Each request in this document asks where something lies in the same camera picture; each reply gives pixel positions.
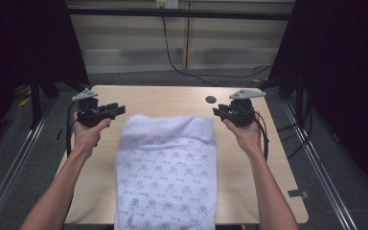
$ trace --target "person's left hand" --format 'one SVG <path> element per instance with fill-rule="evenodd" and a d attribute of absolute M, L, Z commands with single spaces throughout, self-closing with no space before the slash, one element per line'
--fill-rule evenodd
<path fill-rule="evenodd" d="M 77 112 L 74 113 L 74 120 L 78 119 Z M 111 120 L 106 118 L 100 121 L 96 126 L 86 127 L 79 122 L 74 122 L 74 148 L 73 151 L 77 151 L 82 154 L 84 159 L 88 159 L 92 155 L 93 148 L 101 139 L 101 131 L 108 127 Z"/>

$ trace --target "white towel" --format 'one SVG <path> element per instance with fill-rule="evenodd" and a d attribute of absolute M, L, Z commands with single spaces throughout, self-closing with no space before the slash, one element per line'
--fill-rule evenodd
<path fill-rule="evenodd" d="M 115 162 L 116 230 L 215 229 L 213 120 L 130 117 Z"/>

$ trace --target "electrical outlet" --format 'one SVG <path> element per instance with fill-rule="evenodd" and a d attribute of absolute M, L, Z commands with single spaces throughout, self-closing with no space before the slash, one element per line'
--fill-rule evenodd
<path fill-rule="evenodd" d="M 178 0 L 167 0 L 168 9 L 178 9 Z"/>
<path fill-rule="evenodd" d="M 166 9 L 167 8 L 167 0 L 156 0 L 156 8 L 157 9 Z"/>

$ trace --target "light wood tabletop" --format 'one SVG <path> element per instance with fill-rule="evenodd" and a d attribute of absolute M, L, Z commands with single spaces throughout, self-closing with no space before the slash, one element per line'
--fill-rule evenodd
<path fill-rule="evenodd" d="M 99 105 L 125 105 L 126 114 L 116 117 L 110 127 L 103 130 L 99 145 L 94 148 L 92 157 L 80 174 L 66 223 L 114 224 L 117 197 L 114 164 L 122 125 L 134 114 L 150 117 L 195 115 L 213 118 L 218 155 L 216 224 L 259 223 L 249 161 L 235 136 L 213 113 L 213 107 L 218 107 L 218 104 L 230 104 L 229 95 L 239 91 L 239 88 L 98 85 L 92 91 L 99 94 Z M 208 96 L 214 96 L 217 102 L 207 103 L 205 99 Z M 252 99 L 252 103 L 267 125 L 270 141 L 268 165 L 297 222 L 306 222 L 309 217 L 302 198 L 290 198 L 288 195 L 288 191 L 298 188 L 265 98 Z"/>

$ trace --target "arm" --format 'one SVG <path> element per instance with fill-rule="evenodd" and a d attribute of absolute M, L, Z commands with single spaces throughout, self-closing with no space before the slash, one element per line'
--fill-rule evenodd
<path fill-rule="evenodd" d="M 262 229 L 298 229 L 295 216 L 265 162 L 258 125 L 252 123 L 249 127 L 238 128 L 229 120 L 223 122 L 235 134 L 238 144 L 249 158 L 255 179 Z"/>
<path fill-rule="evenodd" d="M 82 166 L 92 155 L 101 131 L 109 124 L 110 119 L 102 120 L 92 128 L 74 123 L 74 148 L 50 187 L 26 217 L 22 230 L 62 228 Z"/>

